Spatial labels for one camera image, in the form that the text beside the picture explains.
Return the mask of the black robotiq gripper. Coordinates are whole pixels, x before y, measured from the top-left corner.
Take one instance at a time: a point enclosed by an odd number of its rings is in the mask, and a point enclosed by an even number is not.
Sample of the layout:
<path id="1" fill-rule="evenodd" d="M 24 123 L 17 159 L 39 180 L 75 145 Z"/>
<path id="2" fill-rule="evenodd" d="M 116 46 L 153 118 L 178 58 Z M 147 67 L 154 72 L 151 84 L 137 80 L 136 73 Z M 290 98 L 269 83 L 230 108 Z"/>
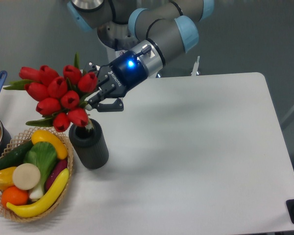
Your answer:
<path id="1" fill-rule="evenodd" d="M 139 60 L 142 52 L 128 51 L 105 66 L 95 65 L 88 61 L 84 70 L 98 73 L 98 93 L 87 101 L 87 111 L 122 112 L 126 93 L 147 79 L 147 70 Z M 106 98 L 116 98 L 112 103 L 103 103 Z"/>

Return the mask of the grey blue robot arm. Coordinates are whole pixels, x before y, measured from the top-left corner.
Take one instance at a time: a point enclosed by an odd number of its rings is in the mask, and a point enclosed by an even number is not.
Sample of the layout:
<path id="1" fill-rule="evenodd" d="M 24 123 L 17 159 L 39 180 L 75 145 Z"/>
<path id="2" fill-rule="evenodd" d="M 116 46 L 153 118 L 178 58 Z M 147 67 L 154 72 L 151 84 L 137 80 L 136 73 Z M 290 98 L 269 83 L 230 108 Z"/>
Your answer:
<path id="1" fill-rule="evenodd" d="M 215 3 L 171 0 L 150 10 L 136 0 L 71 0 L 67 7 L 81 29 L 96 29 L 101 42 L 116 52 L 107 65 L 85 67 L 98 76 L 85 108 L 120 112 L 128 91 L 198 44 L 196 23 L 213 13 Z"/>

